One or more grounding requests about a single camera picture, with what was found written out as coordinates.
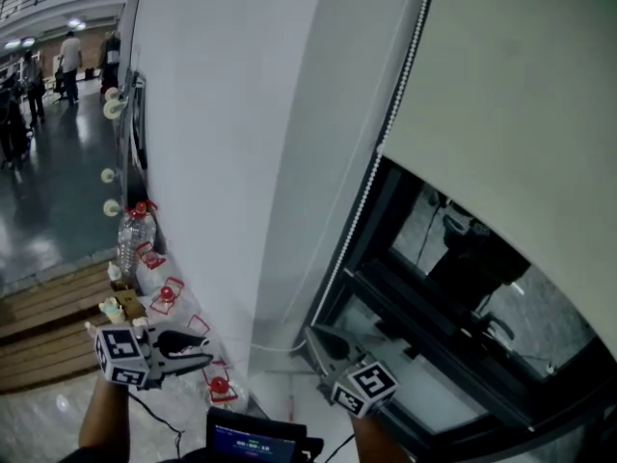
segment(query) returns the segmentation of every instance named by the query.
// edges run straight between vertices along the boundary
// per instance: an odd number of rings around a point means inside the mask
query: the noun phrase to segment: small screen
[[[214,450],[236,458],[289,463],[295,448],[295,441],[258,436],[219,425],[214,427]]]

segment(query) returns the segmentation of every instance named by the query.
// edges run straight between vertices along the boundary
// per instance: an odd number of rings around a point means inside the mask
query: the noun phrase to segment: ceiling
[[[56,34],[55,31],[66,30],[67,22],[73,17],[77,17],[88,24],[90,21],[98,20],[116,20],[120,16],[123,5],[108,5],[104,7],[95,7],[93,9],[85,9],[83,11],[66,14],[66,15],[54,15],[50,18],[43,18],[35,23],[26,25],[19,29],[15,34],[20,36],[14,36],[15,38],[27,38],[33,37],[37,39],[44,39],[45,35]]]
[[[101,7],[94,7],[92,9],[84,9],[82,11],[73,14],[54,15],[49,18],[43,18],[35,23],[28,24],[20,28],[9,38],[3,38],[0,40],[0,57],[14,53],[14,50],[5,50],[4,44],[10,39],[23,39],[23,38],[36,38],[38,41],[49,40],[56,38],[68,31],[67,22],[69,19],[76,17],[84,22],[86,25],[102,26],[110,25],[117,22],[121,15],[123,4],[114,4]]]

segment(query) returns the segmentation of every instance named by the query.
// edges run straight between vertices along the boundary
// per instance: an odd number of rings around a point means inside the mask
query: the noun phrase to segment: wooden bench
[[[98,369],[84,328],[107,322],[99,302],[112,294],[107,262],[0,299],[0,394]]]

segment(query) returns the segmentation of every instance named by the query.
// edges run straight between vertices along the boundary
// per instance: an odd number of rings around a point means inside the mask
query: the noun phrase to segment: black window frame
[[[422,29],[416,32],[421,36]],[[387,135],[395,97],[404,83],[401,72],[361,191],[304,325],[310,325],[316,314],[316,323],[334,325],[349,301],[360,299],[489,412],[434,434],[413,414],[392,403],[380,418],[396,440],[422,462],[499,461],[593,422],[615,405],[617,363],[599,339],[546,379],[527,363],[500,354],[499,348],[487,354],[479,331],[473,330],[469,311],[431,287],[419,268],[393,250],[394,239],[424,184],[377,150]],[[377,158],[379,167],[372,173]],[[363,189],[369,182],[371,190],[365,195]],[[354,221],[360,207],[362,213]],[[306,350],[298,354],[309,361]]]

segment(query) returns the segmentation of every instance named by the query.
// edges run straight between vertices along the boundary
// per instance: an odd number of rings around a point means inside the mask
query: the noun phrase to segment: black cable
[[[422,253],[424,252],[424,247],[426,247],[426,241],[428,240],[428,234],[431,231],[431,228],[433,228],[433,223],[435,223],[435,217],[437,216],[437,213],[439,212],[440,208],[441,206],[437,204],[435,211],[433,211],[433,215],[431,216],[431,222],[428,224],[428,228],[426,229],[426,233],[424,234],[424,240],[422,241],[420,252],[417,253],[416,265],[419,264],[420,259],[422,258]]]
[[[334,450],[334,452],[328,457],[328,459],[326,461],[324,461],[324,463],[328,463],[332,458],[335,457],[335,455],[338,453],[338,451],[340,449],[343,448],[343,446],[345,446],[349,441],[351,441],[354,437],[356,437],[354,434],[350,435],[347,439],[345,439],[345,441],[343,442],[343,444],[341,444],[338,448],[336,448]]]
[[[131,397],[131,399],[134,399],[135,401],[137,401],[140,405],[142,405],[144,407],[144,410],[146,410],[148,412],[148,414],[155,419],[157,422],[161,422],[164,423],[167,427],[169,427],[173,432],[175,432],[175,452],[177,453],[177,459],[180,459],[180,439],[182,439],[182,434],[184,433],[184,430],[178,430],[175,427],[173,427],[169,422],[167,422],[165,419],[161,419],[160,417],[158,417],[157,415],[154,414],[154,412],[152,412],[152,410],[150,410],[150,407],[147,406],[142,400],[140,400],[138,397],[136,397],[134,394],[129,393],[128,394],[129,397]]]

